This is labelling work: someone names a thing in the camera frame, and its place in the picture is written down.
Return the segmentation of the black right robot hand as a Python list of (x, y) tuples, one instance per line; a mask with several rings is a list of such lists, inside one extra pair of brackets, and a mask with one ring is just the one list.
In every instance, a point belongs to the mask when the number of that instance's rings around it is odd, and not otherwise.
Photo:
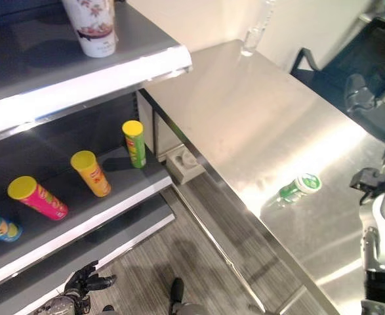
[(369, 90), (358, 73), (346, 80), (344, 111), (370, 135), (385, 142), (385, 102)]

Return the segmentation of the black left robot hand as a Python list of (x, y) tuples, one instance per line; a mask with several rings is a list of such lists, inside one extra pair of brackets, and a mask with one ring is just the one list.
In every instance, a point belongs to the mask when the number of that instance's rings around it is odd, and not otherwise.
[(101, 277), (96, 273), (98, 260), (92, 261), (83, 268), (77, 270), (67, 281), (64, 293), (76, 292), (81, 298), (90, 291), (101, 291), (111, 287), (117, 280), (117, 276)]

